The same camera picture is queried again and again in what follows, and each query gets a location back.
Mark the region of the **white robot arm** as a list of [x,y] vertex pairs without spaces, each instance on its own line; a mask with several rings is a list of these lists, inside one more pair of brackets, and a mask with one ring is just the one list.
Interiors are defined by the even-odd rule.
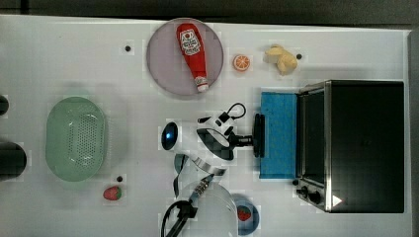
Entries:
[[162,130],[162,148],[182,157],[178,175],[173,181],[175,197],[179,196],[179,177],[187,160],[204,176],[187,200],[177,200],[166,210],[161,237],[177,237],[187,220],[196,216],[199,209],[195,203],[215,177],[224,175],[226,164],[234,159],[233,150],[236,147],[254,146],[254,153],[259,155],[259,148],[264,144],[263,138],[235,134],[231,125],[209,126],[205,122],[206,118],[199,119],[201,125],[171,121]]

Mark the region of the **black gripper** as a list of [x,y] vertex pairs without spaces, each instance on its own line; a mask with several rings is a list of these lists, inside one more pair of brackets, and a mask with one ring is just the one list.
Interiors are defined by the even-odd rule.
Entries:
[[[221,143],[212,133],[210,133],[210,128],[198,128],[197,134],[204,146],[212,154],[225,161],[232,161],[234,159],[234,145],[221,133],[219,135],[225,140],[226,144]],[[253,137],[251,135],[236,135],[234,144],[238,147],[253,146]]]

